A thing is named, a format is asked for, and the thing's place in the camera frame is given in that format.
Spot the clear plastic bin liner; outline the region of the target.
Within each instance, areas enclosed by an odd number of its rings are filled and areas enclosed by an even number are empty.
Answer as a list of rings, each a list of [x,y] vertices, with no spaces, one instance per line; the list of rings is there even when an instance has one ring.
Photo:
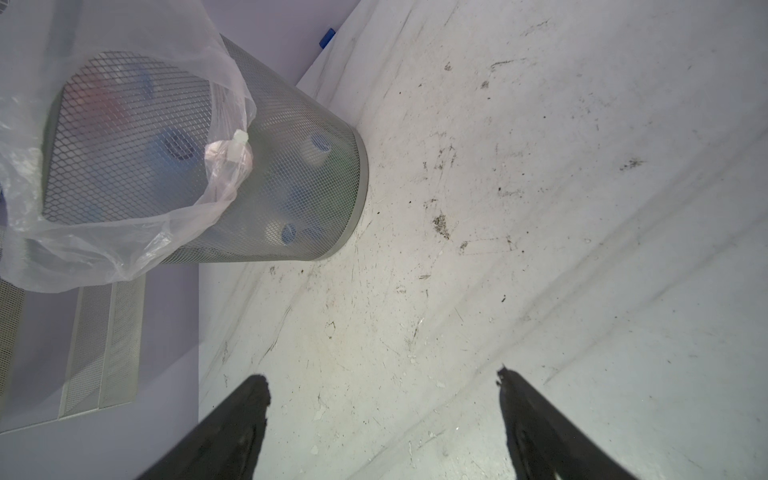
[[[250,175],[256,107],[198,1],[9,1],[1,276],[135,279],[214,226]]]

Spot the white mesh lower shelf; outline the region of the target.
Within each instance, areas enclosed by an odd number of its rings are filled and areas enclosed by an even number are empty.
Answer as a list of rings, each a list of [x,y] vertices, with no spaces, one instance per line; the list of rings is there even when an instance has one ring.
[[[58,294],[1,284],[1,431],[132,402],[146,279]]]

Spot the grey mesh waste bin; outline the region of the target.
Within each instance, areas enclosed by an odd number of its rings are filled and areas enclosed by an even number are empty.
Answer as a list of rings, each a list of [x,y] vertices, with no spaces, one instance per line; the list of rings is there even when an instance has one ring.
[[[173,263],[316,260],[357,225],[368,160],[356,130],[233,42],[256,105],[250,175],[216,224]],[[93,224],[193,205],[206,185],[207,81],[130,52],[86,62],[53,102],[43,134],[52,222]]]

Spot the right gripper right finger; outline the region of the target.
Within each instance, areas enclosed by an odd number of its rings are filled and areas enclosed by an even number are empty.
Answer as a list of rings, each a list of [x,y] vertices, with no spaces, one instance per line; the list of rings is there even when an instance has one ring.
[[[498,372],[507,448],[518,479],[632,479],[519,373]]]

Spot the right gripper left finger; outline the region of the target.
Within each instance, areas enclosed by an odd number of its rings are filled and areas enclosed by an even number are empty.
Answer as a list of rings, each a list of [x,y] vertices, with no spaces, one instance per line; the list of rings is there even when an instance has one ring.
[[[267,379],[251,375],[142,479],[251,479],[267,426]]]

